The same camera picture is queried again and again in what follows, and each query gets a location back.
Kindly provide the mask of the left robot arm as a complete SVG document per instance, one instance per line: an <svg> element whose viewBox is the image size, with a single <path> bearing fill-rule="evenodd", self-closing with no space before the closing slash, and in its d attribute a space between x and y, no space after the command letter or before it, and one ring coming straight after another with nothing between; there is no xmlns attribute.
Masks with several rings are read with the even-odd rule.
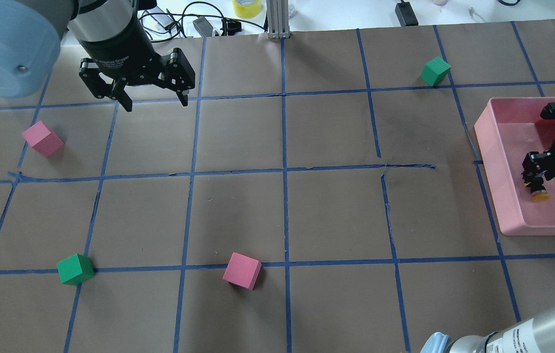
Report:
<svg viewBox="0 0 555 353"><path fill-rule="evenodd" d="M183 106L196 74L183 51L158 54L139 22L138 11L154 0L0 0L0 96L20 98L44 83L71 33L88 56L82 82L97 99L118 101L127 111L127 86L154 85L173 91Z"/></svg>

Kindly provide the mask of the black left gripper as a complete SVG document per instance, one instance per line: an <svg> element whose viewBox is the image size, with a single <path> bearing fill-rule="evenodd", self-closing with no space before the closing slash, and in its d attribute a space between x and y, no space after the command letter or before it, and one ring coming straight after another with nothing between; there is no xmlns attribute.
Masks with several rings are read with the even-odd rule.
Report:
<svg viewBox="0 0 555 353"><path fill-rule="evenodd" d="M163 58L157 54L135 14L79 14L77 40L89 55L80 62L79 76L94 98L110 98L132 112L125 87L155 85L188 106L196 87L192 65L181 48Z"/></svg>

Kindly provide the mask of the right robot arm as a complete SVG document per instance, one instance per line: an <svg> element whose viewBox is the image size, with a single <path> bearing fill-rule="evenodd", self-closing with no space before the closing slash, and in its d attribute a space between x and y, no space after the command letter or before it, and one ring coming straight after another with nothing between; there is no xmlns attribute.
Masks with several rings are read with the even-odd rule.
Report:
<svg viewBox="0 0 555 353"><path fill-rule="evenodd" d="M555 98L492 98L475 123L499 229L555 236ZM423 353L555 353L555 306L486 336L436 332Z"/></svg>

